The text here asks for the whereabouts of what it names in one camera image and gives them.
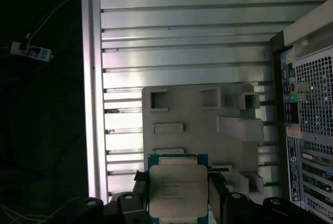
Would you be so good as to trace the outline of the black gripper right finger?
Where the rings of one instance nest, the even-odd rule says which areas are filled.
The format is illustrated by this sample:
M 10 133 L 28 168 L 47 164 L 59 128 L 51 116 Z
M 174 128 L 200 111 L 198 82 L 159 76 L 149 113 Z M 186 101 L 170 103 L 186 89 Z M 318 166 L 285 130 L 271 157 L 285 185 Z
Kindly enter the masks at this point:
M 268 197 L 257 204 L 246 194 L 230 192 L 222 174 L 209 173 L 209 206 L 217 223 L 303 224 L 325 220 L 280 197 Z

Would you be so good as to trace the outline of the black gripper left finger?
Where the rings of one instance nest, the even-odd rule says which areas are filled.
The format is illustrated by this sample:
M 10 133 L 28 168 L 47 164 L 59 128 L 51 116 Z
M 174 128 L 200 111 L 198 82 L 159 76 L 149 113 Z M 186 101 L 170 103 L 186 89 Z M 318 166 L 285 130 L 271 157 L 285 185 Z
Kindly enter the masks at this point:
M 62 210 L 62 223 L 149 223 L 149 175 L 137 171 L 134 181 L 132 191 L 116 194 L 108 204 L 93 197 L 74 200 Z

